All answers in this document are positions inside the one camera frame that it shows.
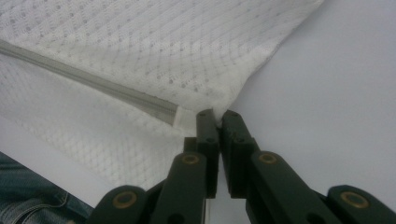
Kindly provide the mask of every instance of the white fabric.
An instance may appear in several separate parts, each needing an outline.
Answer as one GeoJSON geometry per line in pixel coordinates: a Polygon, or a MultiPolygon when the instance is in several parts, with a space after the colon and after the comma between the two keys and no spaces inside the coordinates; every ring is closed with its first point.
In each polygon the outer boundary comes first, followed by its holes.
{"type": "Polygon", "coordinates": [[[1,0],[1,40],[178,105],[182,124],[4,55],[0,115],[106,181],[147,189],[193,135],[186,115],[214,108],[220,118],[321,2],[1,0]]]}

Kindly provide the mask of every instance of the white mesh fabric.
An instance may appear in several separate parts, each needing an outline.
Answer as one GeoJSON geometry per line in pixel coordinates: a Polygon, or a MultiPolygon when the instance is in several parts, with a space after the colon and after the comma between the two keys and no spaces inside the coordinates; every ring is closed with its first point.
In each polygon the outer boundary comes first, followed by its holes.
{"type": "MultiPolygon", "coordinates": [[[[0,0],[0,39],[219,118],[321,2],[0,0]]],[[[110,182],[152,186],[189,135],[76,81],[0,60],[0,115],[110,182]]]]}
{"type": "Polygon", "coordinates": [[[321,0],[1,1],[0,38],[218,117],[321,0]]]}
{"type": "Polygon", "coordinates": [[[0,76],[3,117],[115,186],[152,187],[181,151],[183,132],[99,91],[3,55],[0,76]]]}

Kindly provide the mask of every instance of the white surface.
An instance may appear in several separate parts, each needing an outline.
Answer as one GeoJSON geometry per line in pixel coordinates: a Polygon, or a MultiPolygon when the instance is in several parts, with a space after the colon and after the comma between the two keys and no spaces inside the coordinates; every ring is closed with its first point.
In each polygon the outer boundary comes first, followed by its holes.
{"type": "MultiPolygon", "coordinates": [[[[396,2],[325,1],[231,109],[312,189],[355,186],[396,211],[396,2]]],[[[246,223],[221,196],[211,223],[246,223]]]]}

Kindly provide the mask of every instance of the jeans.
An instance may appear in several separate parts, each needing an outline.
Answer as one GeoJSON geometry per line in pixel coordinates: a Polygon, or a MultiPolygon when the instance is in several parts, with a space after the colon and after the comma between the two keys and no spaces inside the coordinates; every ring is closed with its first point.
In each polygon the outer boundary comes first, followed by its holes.
{"type": "Polygon", "coordinates": [[[92,208],[0,152],[0,224],[85,223],[92,208]]]}

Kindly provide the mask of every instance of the white zipper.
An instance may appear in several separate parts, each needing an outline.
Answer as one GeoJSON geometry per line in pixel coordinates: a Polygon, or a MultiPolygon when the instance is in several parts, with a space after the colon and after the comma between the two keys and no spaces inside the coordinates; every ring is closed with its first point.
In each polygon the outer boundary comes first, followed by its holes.
{"type": "Polygon", "coordinates": [[[179,117],[178,114],[181,113],[181,108],[178,108],[177,105],[171,102],[110,82],[30,50],[13,46],[4,40],[0,40],[0,53],[35,64],[62,77],[73,79],[81,84],[104,92],[168,124],[175,125],[180,121],[176,117],[179,117]]]}

